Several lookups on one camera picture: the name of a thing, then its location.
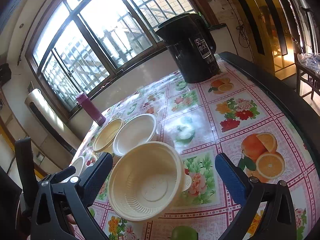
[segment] metal screw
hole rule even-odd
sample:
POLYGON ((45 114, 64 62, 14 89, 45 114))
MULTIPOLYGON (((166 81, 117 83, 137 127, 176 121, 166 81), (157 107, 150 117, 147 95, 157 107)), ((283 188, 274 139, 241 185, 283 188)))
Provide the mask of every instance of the metal screw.
POLYGON ((47 180, 45 180, 45 181, 43 181, 42 183, 41 183, 41 186, 47 186, 49 184, 49 181, 47 181, 47 180))
POLYGON ((79 180, 79 178, 76 177, 76 176, 74 176, 74 177, 72 177, 72 178, 70 179, 70 182, 76 183, 78 180, 79 180))
POLYGON ((257 183, 259 181, 259 179, 257 177, 254 177, 254 176, 251 176, 249 179, 250 179, 250 181, 252 183, 257 183))
POLYGON ((287 183, 284 180, 280 180, 279 183, 281 186, 284 186, 284 187, 287 186, 287 183))

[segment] disposable bowl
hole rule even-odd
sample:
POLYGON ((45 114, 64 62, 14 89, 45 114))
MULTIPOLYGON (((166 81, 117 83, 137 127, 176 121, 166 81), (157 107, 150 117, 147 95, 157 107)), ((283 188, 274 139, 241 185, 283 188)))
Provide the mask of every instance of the disposable bowl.
POLYGON ((117 118, 108 125, 103 128, 97 138, 94 140, 93 143, 93 150, 94 152, 108 152, 112 153, 112 143, 119 132, 119 130, 123 127, 124 120, 121 118, 117 118))
POLYGON ((109 203, 126 220, 152 220, 170 209, 191 183, 175 149, 163 142, 148 142, 130 150, 113 168, 109 203))
POLYGON ((137 145, 157 139, 157 118, 153 114, 141 114, 127 122, 113 141, 113 152, 122 157, 137 145))
POLYGON ((75 161, 70 165, 74 166, 76 168, 76 172, 71 175, 70 177, 64 179, 61 183, 68 182, 69 179, 73 176, 80 176, 80 174, 85 171, 85 169, 88 167, 87 164, 84 163, 84 157, 79 156, 78 158, 75 159, 75 161))

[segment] window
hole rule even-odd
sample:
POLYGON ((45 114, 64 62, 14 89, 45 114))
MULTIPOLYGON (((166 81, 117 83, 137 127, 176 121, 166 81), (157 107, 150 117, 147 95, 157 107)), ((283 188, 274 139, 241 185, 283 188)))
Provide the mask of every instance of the window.
POLYGON ((72 113, 141 57, 163 46, 158 25, 195 13, 189 0, 60 0, 32 49, 37 75, 72 113))

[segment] black electric kettle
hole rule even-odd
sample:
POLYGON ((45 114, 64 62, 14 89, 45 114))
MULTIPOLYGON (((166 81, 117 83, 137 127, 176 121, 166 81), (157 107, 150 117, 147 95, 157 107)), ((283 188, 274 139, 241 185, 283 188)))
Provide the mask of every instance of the black electric kettle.
POLYGON ((185 13, 161 23, 156 31, 187 83, 205 81, 218 74, 214 57, 216 43, 204 20, 195 13, 185 13))

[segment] purple water bottle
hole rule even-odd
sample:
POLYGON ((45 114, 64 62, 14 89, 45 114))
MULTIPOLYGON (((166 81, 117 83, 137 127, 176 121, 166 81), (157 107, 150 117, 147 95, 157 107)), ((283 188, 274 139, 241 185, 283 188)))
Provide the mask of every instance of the purple water bottle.
POLYGON ((81 92, 76 96, 78 103, 88 113, 88 115, 99 125, 102 126, 106 121, 106 118, 102 113, 94 106, 91 100, 87 97, 84 92, 81 92))

